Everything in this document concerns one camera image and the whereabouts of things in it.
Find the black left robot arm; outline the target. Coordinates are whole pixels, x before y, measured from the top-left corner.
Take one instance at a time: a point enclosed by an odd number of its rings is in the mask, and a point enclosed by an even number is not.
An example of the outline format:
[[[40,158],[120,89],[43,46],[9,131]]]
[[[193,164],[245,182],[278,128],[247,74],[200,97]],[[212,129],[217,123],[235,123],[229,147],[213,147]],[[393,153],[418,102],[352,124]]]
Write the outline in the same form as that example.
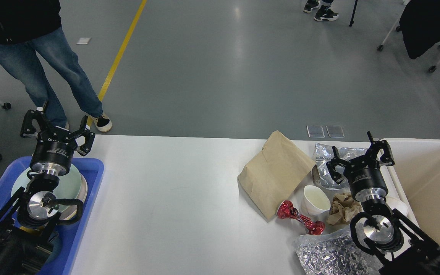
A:
[[[70,132],[52,125],[47,106],[27,111],[20,135],[36,138],[29,164],[30,177],[0,210],[0,275],[38,273],[54,245],[51,235],[56,226],[80,221],[84,203],[78,198],[56,195],[60,177],[68,174],[74,152],[87,155],[95,134],[84,116],[78,130]]]

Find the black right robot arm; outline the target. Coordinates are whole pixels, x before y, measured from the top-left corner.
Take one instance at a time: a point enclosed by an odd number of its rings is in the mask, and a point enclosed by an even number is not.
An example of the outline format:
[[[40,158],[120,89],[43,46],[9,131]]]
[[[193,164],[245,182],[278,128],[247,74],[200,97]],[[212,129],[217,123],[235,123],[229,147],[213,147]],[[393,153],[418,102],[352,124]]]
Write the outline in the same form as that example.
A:
[[[381,275],[440,275],[440,245],[386,202],[380,168],[395,164],[389,143],[367,135],[371,145],[364,155],[344,160],[333,146],[334,157],[326,164],[336,183],[348,180],[352,197],[362,205],[350,222],[353,242],[379,259]]]

